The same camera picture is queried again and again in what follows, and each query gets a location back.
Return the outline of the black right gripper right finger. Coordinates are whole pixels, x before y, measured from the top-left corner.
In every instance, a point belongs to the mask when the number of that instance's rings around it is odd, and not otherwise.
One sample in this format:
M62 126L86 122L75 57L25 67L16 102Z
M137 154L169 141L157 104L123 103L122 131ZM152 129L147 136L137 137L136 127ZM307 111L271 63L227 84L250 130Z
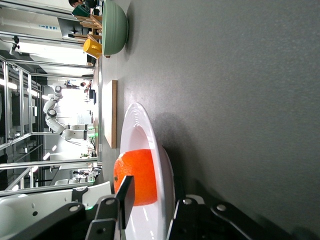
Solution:
M174 183L175 200L179 201L181 199L184 199L186 197L186 192L185 192L185 187L184 187L182 178L178 175L174 175L173 183Z

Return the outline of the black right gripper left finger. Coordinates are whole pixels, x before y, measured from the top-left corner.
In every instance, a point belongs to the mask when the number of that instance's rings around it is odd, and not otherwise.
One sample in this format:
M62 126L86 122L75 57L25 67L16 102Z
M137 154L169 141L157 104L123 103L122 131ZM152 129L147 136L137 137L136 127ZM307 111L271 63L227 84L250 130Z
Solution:
M125 230L135 202L135 177L126 175L115 195L119 200L120 228Z

